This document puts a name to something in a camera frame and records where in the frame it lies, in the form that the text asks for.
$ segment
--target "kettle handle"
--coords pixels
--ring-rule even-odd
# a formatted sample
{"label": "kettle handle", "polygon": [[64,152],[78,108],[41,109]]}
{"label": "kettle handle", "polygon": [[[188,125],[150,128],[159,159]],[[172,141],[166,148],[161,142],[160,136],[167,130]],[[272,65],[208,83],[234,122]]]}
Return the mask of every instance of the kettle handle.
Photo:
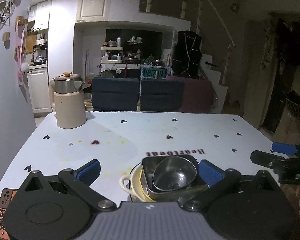
{"label": "kettle handle", "polygon": [[54,78],[51,79],[49,82],[49,98],[50,98],[50,105],[53,109],[55,109],[55,103],[54,103],[54,92],[56,91],[55,85],[54,85]]}

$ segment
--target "square metal container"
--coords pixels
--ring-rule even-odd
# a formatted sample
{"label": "square metal container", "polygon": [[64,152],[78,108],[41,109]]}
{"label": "square metal container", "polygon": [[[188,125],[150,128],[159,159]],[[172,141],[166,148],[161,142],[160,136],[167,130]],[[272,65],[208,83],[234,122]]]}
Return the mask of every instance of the square metal container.
{"label": "square metal container", "polygon": [[[163,159],[168,157],[169,156],[146,157],[141,161],[143,169],[141,184],[145,184],[150,198],[155,201],[178,201],[181,205],[183,205],[186,201],[194,198],[200,192],[208,188],[208,185],[200,178],[199,173],[197,173],[197,177],[187,188],[166,192],[158,190],[152,182],[153,173],[157,165]],[[199,164],[195,157],[191,155],[179,155],[179,157],[186,158],[191,161],[198,171]]]}

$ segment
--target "table top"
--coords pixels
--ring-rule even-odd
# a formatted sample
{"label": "table top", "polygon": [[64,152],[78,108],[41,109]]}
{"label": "table top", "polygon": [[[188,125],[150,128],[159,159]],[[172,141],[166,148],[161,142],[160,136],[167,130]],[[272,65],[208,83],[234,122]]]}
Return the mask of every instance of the table top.
{"label": "table top", "polygon": [[119,186],[122,175],[130,173],[144,157],[191,154],[200,162],[207,159],[221,169],[235,168],[245,175],[272,170],[253,164],[254,150],[270,153],[272,142],[237,115],[87,112],[87,122],[75,129],[57,126],[49,114],[25,142],[0,182],[18,189],[29,174],[25,168],[56,175],[98,159],[101,174],[90,186],[117,205],[128,194]]}

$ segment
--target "pink lanyard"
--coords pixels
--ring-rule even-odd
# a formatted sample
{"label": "pink lanyard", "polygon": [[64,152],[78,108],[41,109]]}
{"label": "pink lanyard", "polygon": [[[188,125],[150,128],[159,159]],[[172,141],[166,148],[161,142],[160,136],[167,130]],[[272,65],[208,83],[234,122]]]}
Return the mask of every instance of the pink lanyard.
{"label": "pink lanyard", "polygon": [[16,44],[17,44],[17,63],[18,63],[18,67],[19,67],[19,71],[18,71],[18,82],[19,85],[23,85],[23,75],[21,72],[21,56],[22,56],[22,47],[23,47],[23,39],[25,37],[25,30],[26,28],[23,28],[22,31],[22,36],[21,36],[21,44],[19,45],[19,36],[18,36],[18,22],[16,23]]}

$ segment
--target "round metal bowl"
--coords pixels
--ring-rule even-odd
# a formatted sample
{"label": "round metal bowl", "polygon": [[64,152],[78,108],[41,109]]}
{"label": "round metal bowl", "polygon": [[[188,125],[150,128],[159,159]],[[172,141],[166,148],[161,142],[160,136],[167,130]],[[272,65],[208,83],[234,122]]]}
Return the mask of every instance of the round metal bowl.
{"label": "round metal bowl", "polygon": [[193,163],[179,156],[162,160],[153,173],[153,185],[161,191],[174,191],[188,186],[197,176]]}

